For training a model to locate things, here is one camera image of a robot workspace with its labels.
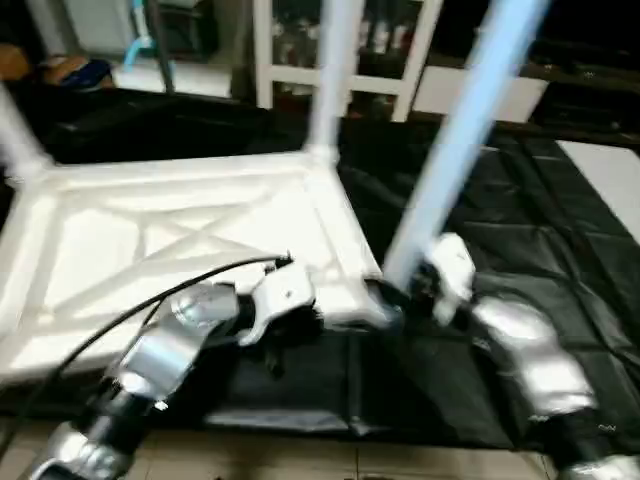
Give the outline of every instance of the black tarp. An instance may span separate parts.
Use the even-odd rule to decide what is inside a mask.
[[[208,100],[24,87],[14,94],[61,163],[285,151],[299,147],[306,132],[300,119]],[[436,131],[437,125],[343,124],[340,178],[380,261]],[[0,198],[6,207],[10,192]],[[640,453],[640,247],[557,144],[494,132],[447,229],[466,241],[478,289],[508,286],[552,313],[562,344],[593,383],[602,431],[622,451]],[[213,354],[157,421],[540,448],[513,385],[466,335],[422,320],[393,341],[327,333],[287,350],[279,379],[257,358]],[[36,416],[77,411],[95,378],[61,383]],[[0,410],[15,411],[29,388],[3,392]]]

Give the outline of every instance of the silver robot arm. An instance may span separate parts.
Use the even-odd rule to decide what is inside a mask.
[[[148,431],[149,414],[169,407],[203,350],[224,342],[255,344],[273,320],[314,301],[309,276],[295,263],[268,273],[244,299],[232,285],[209,283],[165,299],[155,320],[107,370],[85,411],[56,429],[20,479],[123,478]],[[244,314],[253,317],[252,327],[232,332]]]
[[[435,280],[414,274],[411,290],[434,299],[433,316],[449,324],[466,310],[475,345],[507,372],[528,403],[529,419],[539,424],[559,478],[640,480],[630,457],[615,454],[597,421],[597,398],[576,359],[562,348],[550,319],[522,295],[496,292],[474,296],[475,266],[464,242],[445,234],[423,254]]]

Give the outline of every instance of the black cable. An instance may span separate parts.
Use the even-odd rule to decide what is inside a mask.
[[[144,302],[139,303],[135,307],[130,308],[126,312],[118,315],[118,317],[116,317],[114,320],[109,322],[107,325],[103,326],[100,330],[95,332],[87,340],[85,340],[79,346],[77,346],[71,353],[69,353],[69,355],[67,355],[67,357],[62,362],[60,362],[60,364],[56,368],[54,368],[49,372],[49,374],[40,383],[38,388],[36,388],[33,392],[31,392],[31,395],[29,395],[29,397],[27,398],[26,402],[24,403],[24,406],[22,407],[18,415],[14,417],[13,421],[5,431],[4,438],[2,440],[2,443],[0,444],[0,464],[4,460],[4,457],[7,455],[7,452],[9,451],[11,444],[15,440],[15,437],[18,434],[18,431],[20,430],[22,425],[25,423],[25,421],[28,419],[29,412],[31,408],[35,405],[36,401],[49,387],[51,387],[55,382],[59,380],[60,376],[62,375],[62,372],[71,363],[73,363],[73,361],[76,358],[78,358],[78,356],[82,354],[82,352],[84,352],[87,348],[93,345],[102,336],[104,336],[105,334],[107,334],[108,332],[116,328],[118,325],[124,323],[129,318],[140,313],[145,308],[148,308],[154,303],[158,302],[158,305],[154,307],[152,312],[145,319],[145,321],[150,320],[153,313],[155,313],[154,310],[157,310],[159,308],[160,304],[166,297],[173,295],[174,293],[177,293],[180,290],[184,290],[185,288],[191,287],[196,283],[200,283],[201,281],[206,280],[209,277],[213,277],[214,275],[218,275],[220,273],[226,272],[227,270],[232,270],[234,268],[242,267],[244,265],[250,265],[252,263],[274,262],[282,259],[283,257],[281,256],[256,257],[256,258],[250,258],[247,260],[240,260],[238,262],[233,262],[228,265],[224,265],[222,267],[214,268],[213,270],[205,272],[201,275],[198,275],[197,277],[193,277],[189,280],[186,280],[176,285],[175,287],[165,290],[164,292],[159,293],[145,300]]]
[[[142,324],[140,325],[140,331],[142,331],[142,329],[149,324],[149,322],[151,321],[153,316],[156,314],[156,312],[160,308],[160,305],[162,305],[162,302],[164,302],[165,298],[166,297],[164,297],[161,300],[159,300],[158,303],[156,303],[156,305],[149,311],[147,316],[144,317],[144,320],[142,321]]]
[[[549,476],[549,470],[547,470],[547,462],[544,459],[544,455],[540,455],[540,460],[542,460],[542,468],[544,468],[544,474],[547,476],[547,480],[551,480]]]

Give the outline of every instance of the white plastic frame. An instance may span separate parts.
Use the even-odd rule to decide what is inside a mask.
[[[385,276],[399,288],[439,234],[547,1],[492,4],[465,91],[388,254]],[[322,78],[299,152],[55,166],[0,88],[0,145],[21,184],[0,238],[0,378],[41,374],[143,298],[264,253],[290,252],[307,265],[328,322],[366,310],[361,278],[379,270],[334,169],[348,65],[336,52],[354,35],[353,9],[325,0],[324,11]],[[261,273],[251,266],[224,277],[242,289]],[[136,322],[115,329],[80,365],[104,363],[136,329]]]

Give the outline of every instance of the floor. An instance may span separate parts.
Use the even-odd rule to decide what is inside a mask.
[[[0,467],[18,478],[53,424],[25,429]],[[129,480],[546,480],[534,453],[353,444],[274,436],[159,431],[138,451]]]

